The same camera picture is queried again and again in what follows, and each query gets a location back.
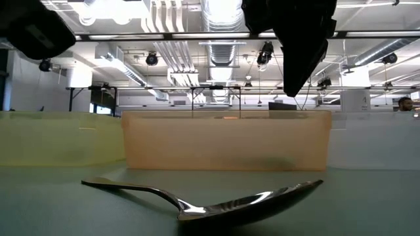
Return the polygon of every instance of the white wall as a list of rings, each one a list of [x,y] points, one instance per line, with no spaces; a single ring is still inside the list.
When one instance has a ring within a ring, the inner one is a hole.
[[[9,52],[5,110],[68,111],[70,92],[66,90],[68,78],[55,72],[42,72],[38,65]],[[83,91],[73,101],[74,111],[89,112],[91,93]]]

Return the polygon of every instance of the ceiling-mounted camera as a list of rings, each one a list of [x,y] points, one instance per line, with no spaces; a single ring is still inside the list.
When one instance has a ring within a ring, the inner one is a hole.
[[[249,81],[249,82],[246,82],[245,83],[245,87],[252,87],[252,84],[251,84],[251,82]]]
[[[51,59],[47,58],[47,59],[42,59],[41,63],[39,63],[39,70],[44,71],[44,72],[50,72],[51,71]]]
[[[149,66],[156,66],[158,64],[158,57],[156,56],[156,52],[149,52],[149,55],[146,58],[146,63]]]
[[[328,87],[331,86],[331,79],[329,77],[325,77],[318,81],[318,87]]]
[[[258,66],[266,67],[267,63],[271,60],[271,57],[272,57],[271,54],[273,53],[274,53],[273,44],[271,42],[265,42],[257,58]]]
[[[382,58],[381,62],[384,64],[394,64],[398,60],[398,57],[395,53],[391,53],[388,56]]]

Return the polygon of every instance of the translucent plastic container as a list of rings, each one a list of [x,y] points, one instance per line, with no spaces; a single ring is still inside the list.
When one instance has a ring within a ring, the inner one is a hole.
[[[329,111],[127,111],[129,168],[325,170]]]
[[[68,167],[121,160],[121,119],[76,112],[0,112],[0,150],[3,166]]]
[[[420,117],[412,112],[333,115],[328,166],[420,170]]]

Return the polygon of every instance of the spoon handle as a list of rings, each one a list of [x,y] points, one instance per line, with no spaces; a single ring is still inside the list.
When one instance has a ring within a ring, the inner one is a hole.
[[[129,184],[129,183],[120,183],[114,182],[107,178],[88,178],[81,181],[82,184],[91,186],[91,187],[99,187],[104,189],[128,189],[128,190],[137,190],[137,191],[146,191],[148,193],[153,193],[158,195],[159,197],[169,201],[172,205],[176,206],[178,210],[183,209],[183,200],[179,199],[172,193],[169,193],[165,190],[157,189],[155,187],[148,187],[148,186],[140,186],[137,184]]]

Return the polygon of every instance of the person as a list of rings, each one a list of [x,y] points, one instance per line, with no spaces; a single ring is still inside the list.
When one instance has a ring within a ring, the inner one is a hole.
[[[413,100],[411,98],[401,98],[398,101],[398,106],[400,107],[398,111],[411,111],[413,109]]]

